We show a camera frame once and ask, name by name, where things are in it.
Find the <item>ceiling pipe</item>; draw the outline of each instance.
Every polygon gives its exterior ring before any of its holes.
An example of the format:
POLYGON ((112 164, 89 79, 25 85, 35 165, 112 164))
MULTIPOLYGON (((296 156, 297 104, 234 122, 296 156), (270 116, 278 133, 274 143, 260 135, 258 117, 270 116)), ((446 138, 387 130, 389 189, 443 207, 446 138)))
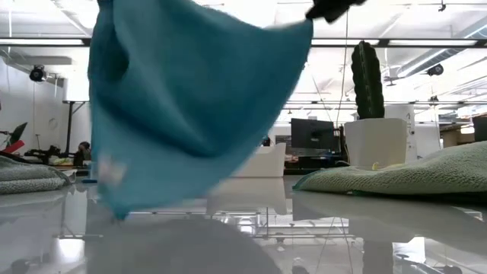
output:
MULTIPOLYGON (((487 18, 483 18, 467 29, 457 34, 457 38, 485 39, 487 38, 487 18)), ((402 65, 396 75, 399 78, 407 78, 419 72, 423 72, 434 65, 461 53, 465 49, 432 49, 411 62, 402 65)))

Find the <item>green microfiber towel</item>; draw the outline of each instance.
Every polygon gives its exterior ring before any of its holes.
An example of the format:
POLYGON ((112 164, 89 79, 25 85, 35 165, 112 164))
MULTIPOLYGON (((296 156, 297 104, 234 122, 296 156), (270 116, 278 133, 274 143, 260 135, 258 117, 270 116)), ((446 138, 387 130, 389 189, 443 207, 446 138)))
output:
POLYGON ((487 142, 446 148, 408 164, 376 171, 356 167, 318 171, 303 177, 294 189, 487 202, 487 142))
POLYGON ((69 178, 54 167, 20 163, 0 156, 0 196, 58 190, 67 185, 69 178))

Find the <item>white pot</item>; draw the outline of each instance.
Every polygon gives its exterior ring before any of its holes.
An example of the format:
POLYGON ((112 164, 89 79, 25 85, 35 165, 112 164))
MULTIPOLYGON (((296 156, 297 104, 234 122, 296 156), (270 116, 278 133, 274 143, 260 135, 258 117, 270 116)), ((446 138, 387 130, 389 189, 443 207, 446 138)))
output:
POLYGON ((403 119, 363 119, 345 124, 345 140, 350 165, 364 170, 404 164, 406 160, 406 129, 403 119))

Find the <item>potted cactus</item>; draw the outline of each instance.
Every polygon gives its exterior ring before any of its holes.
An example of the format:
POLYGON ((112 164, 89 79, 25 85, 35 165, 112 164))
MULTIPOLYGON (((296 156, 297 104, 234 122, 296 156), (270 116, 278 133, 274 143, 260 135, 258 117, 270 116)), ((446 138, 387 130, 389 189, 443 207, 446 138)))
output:
POLYGON ((384 118, 380 63, 375 49, 361 41, 352 54, 358 120, 345 124, 352 166, 363 169, 403 164, 406 159, 406 121, 384 118))

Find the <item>security camera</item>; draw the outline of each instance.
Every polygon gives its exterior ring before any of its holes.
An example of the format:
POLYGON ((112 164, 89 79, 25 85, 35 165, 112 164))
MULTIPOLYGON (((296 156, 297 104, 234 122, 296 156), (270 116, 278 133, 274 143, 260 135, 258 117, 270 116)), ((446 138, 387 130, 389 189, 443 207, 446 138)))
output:
POLYGON ((35 65, 30 71, 29 75, 30 80, 42 83, 47 79, 47 73, 44 71, 43 65, 35 65))
POLYGON ((444 72, 444 68, 442 65, 437 64, 436 66, 430 68, 429 70, 426 71, 427 75, 433 76, 433 75, 442 75, 444 72))

